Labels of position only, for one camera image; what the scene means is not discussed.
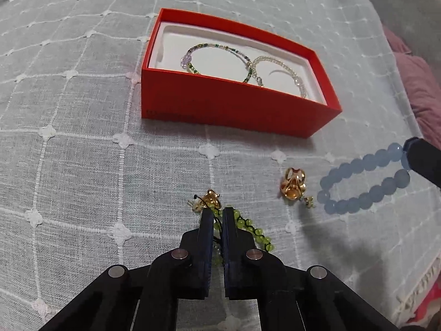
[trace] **gold charm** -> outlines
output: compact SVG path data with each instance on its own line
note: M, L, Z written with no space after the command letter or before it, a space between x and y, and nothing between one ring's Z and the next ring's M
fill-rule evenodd
M205 207L214 207L215 209L221 209L222 205L219 201L220 194L216 194L216 192L213 189L207 190L207 194L205 194L202 198L200 198L198 201L192 202L188 201L188 205L191 206L191 209L196 213L201 213L202 209Z
M302 169L288 168L285 171L285 179L280 184L280 191L289 200L301 200L305 206L314 207L313 197L305 196L306 174Z

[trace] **clear beaded bracelet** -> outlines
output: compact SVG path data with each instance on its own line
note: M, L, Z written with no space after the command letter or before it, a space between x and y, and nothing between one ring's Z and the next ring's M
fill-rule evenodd
M296 74L296 72L294 72L290 67L285 65L282 61L279 61L278 59L275 59L275 58L269 57L269 56L259 56L251 64L252 76L257 81L257 84L260 87L264 87L264 85L263 85L262 79L259 76L257 76L256 66L259 62L262 62L262 61L272 62L272 63L275 63L276 65L279 65L280 67L284 68L290 74L292 79L294 80L295 85L299 88L301 98L306 98L306 96L307 96L306 88L305 88L305 85L304 85L301 77L298 74Z
M360 174L363 170L372 171L377 166L385 167L390 161L401 160L403 169L398 170L393 177L387 177L381 185L374 185L369 192L361 193L359 197L349 200L335 201L331 199L329 190L342 179L349 179L352 174ZM338 168L329 171L329 174L320 180L322 190L317 194L317 201L325 205L328 214L356 213L360 209L367 210L373 203L383 200L385 195L392 195L397 188L403 189L409 185L409 163L403 147L392 143L387 150L380 149L375 154L367 154L362 159L356 158L351 163L342 163Z
M242 52L240 52L239 50L236 50L235 48L231 48L229 46L224 46L224 45L220 45L220 44L198 44L196 46L193 46L192 48L190 48L187 53L181 58L181 67L184 68L185 70L189 70L194 74L201 74L197 69L195 69L195 67L191 64L191 54L193 52L195 52L196 50L199 50L200 48L205 48L205 47L214 47L214 48L220 48L222 50L226 50L231 52L233 55L236 55L238 57L243 57L243 59L246 60L245 63L245 67L248 70L248 75L246 76L246 78L243 80L244 83L248 83L248 81L251 78L252 75L252 69L251 69L251 60L249 59L248 56L246 56L245 54L243 54Z

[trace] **pink fabric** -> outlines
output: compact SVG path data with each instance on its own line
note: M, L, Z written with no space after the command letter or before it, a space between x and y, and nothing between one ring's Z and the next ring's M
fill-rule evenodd
M424 59L397 52L394 55L423 136L441 149L441 88Z
M403 42L403 40L395 35L391 30L383 25L383 31L386 35L387 42L389 42L390 48L394 52L411 53L411 49Z

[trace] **blue beaded bracelet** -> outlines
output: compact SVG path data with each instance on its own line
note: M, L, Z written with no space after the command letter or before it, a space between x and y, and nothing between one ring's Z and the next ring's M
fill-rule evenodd
M372 171L376 167L385 167L390 161L401 161L403 169L398 170L392 177L385 178L381 185L374 185L368 193L361 193L359 197L352 197L349 200L331 199L329 190L334 184L342 179L348 179L352 174L360 174L363 170ZM405 188L409 185L410 175L409 163L403 147L398 143L392 143L387 150L380 149L375 154L367 154L362 159L356 158L351 163L342 163L338 168L331 169L329 174L320 181L320 190L317 194L317 201L325 205L328 214L356 213L360 209L369 209L374 202L380 202L385 195L392 195L397 188Z

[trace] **grid patterned fabric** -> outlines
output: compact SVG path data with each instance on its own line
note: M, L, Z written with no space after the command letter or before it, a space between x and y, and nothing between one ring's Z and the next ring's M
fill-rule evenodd
M314 49L343 113L307 140L142 120L140 61L162 7ZM328 267L389 318L439 253L439 191L413 172L408 188L356 214L278 194L287 167L304 169L316 195L330 168L419 134L367 0L10 0L0 6L0 128L7 330L39 329L109 265L139 267L176 247L198 225L187 200L210 187L272 237L285 264ZM332 195L357 196L399 168L356 175ZM227 301L222 277L215 268L208 301L180 302L180 330L259 328L256 303Z

